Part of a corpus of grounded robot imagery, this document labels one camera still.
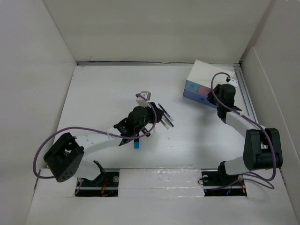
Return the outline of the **pink drawer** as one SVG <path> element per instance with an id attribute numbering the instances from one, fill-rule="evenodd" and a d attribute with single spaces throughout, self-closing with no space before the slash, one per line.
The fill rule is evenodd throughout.
<path id="1" fill-rule="evenodd" d="M 198 89 L 198 93 L 204 96 L 207 96 L 211 92 L 211 88 L 200 85 Z"/>

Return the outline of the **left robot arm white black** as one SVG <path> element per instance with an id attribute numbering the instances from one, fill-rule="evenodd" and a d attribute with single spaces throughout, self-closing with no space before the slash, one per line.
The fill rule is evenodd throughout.
<path id="1" fill-rule="evenodd" d="M 148 124 L 159 123 L 164 111 L 155 103 L 145 107 L 136 106 L 129 115 L 103 134 L 95 133 L 75 137 L 70 132 L 62 134 L 44 154 L 44 161 L 57 182 L 65 182 L 75 176 L 82 158 L 93 152 L 110 147 L 119 147 L 140 138 L 139 133 L 149 136 Z"/>

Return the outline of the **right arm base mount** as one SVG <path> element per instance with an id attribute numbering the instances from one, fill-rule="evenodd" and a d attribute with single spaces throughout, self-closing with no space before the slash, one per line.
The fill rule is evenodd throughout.
<path id="1" fill-rule="evenodd" d="M 247 196 L 243 177 L 228 175 L 225 172 L 225 162 L 217 169 L 202 169 L 198 184 L 202 185 L 204 196 Z"/>

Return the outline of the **blue drawer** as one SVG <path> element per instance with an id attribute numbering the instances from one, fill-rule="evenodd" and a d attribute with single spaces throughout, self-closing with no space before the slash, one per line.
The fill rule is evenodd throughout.
<path id="1" fill-rule="evenodd" d="M 216 108 L 215 105 L 211 104 L 208 100 L 208 96 L 204 96 L 198 93 L 200 84 L 197 84 L 195 82 L 191 82 L 189 80 L 186 80 L 185 88 L 183 91 L 183 97 L 191 99 L 193 101 L 196 101 L 198 103 L 207 105 L 212 108 Z"/>

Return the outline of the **white drawer organizer box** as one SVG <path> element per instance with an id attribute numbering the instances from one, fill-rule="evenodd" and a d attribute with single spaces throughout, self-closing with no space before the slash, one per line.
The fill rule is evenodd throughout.
<path id="1" fill-rule="evenodd" d="M 230 77 L 235 78 L 233 67 L 214 66 L 199 60 L 196 60 L 187 80 L 211 88 L 211 80 L 216 73 L 224 72 Z"/>

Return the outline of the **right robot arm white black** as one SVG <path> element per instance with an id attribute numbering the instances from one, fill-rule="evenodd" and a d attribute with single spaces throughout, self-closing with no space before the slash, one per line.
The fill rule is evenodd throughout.
<path id="1" fill-rule="evenodd" d="M 283 164 L 279 131 L 265 128 L 250 118 L 241 115 L 241 109 L 234 105 L 236 89 L 230 84 L 218 84 L 207 100 L 217 107 L 218 117 L 245 138 L 243 155 L 223 161 L 218 166 L 217 180 L 226 185 L 239 175 L 260 169 L 276 169 Z"/>

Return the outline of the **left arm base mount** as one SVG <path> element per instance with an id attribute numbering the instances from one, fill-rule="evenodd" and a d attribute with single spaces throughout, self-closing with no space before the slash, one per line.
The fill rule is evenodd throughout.
<path id="1" fill-rule="evenodd" d="M 104 169 L 96 160 L 93 161 L 99 170 L 94 180 L 80 178 L 75 189 L 77 197 L 118 197 L 120 170 Z"/>

